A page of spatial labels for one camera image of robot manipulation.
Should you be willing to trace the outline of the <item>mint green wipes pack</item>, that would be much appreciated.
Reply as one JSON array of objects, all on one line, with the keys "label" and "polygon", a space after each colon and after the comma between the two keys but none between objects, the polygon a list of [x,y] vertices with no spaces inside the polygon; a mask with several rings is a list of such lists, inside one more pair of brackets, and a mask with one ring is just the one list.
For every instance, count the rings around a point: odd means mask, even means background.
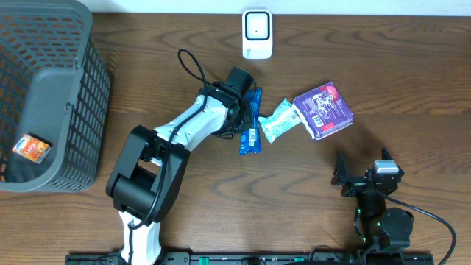
[{"label": "mint green wipes pack", "polygon": [[295,108],[284,99],[268,117],[259,117],[258,121],[269,143],[273,143],[283,133],[301,123]]}]

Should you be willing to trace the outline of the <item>purple sanitary pad pack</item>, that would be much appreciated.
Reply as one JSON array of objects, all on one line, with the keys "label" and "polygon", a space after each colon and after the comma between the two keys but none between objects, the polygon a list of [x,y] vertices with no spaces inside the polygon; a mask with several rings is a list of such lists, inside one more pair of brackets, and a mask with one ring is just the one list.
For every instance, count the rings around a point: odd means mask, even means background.
[{"label": "purple sanitary pad pack", "polygon": [[292,105],[314,141],[353,123],[353,112],[332,82],[295,97]]}]

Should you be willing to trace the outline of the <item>blue Oreo cookie pack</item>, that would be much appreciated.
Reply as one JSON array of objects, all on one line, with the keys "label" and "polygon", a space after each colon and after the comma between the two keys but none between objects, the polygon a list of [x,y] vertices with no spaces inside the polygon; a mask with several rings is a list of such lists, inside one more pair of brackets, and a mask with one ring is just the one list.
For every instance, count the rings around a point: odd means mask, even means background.
[{"label": "blue Oreo cookie pack", "polygon": [[248,91],[244,98],[244,119],[249,121],[243,126],[244,131],[241,133],[240,155],[259,153],[262,150],[258,122],[262,93],[261,88],[256,88]]}]

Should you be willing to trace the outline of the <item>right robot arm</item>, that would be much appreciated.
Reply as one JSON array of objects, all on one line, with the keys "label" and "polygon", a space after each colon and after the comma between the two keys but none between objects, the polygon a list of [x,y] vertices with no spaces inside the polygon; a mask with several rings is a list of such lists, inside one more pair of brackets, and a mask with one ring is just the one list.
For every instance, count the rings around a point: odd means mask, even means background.
[{"label": "right robot arm", "polygon": [[382,149],[381,159],[373,163],[362,176],[350,176],[347,162],[337,153],[331,183],[341,186],[343,197],[354,197],[357,209],[354,228],[365,243],[376,251],[403,250],[410,246],[414,217],[401,208],[388,208],[386,195],[398,189],[404,171],[396,164],[387,149]]}]

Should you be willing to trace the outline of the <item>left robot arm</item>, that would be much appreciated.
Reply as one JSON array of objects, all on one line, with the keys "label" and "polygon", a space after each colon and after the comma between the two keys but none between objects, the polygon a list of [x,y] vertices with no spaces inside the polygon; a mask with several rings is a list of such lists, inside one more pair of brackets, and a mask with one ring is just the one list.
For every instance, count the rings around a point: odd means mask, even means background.
[{"label": "left robot arm", "polygon": [[168,124],[131,130],[106,185],[123,222],[125,264],[159,259],[160,223],[180,192],[191,152],[210,135],[231,139],[245,130],[251,122],[248,92],[249,87],[215,82]]}]

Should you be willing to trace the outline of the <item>orange snack packet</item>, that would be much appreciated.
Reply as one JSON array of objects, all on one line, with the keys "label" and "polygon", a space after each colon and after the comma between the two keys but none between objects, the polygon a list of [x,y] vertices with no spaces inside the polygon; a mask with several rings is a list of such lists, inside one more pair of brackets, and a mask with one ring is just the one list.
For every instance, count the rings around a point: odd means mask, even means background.
[{"label": "orange snack packet", "polygon": [[34,163],[41,164],[51,150],[51,146],[31,135],[24,134],[13,146],[12,152]]}]

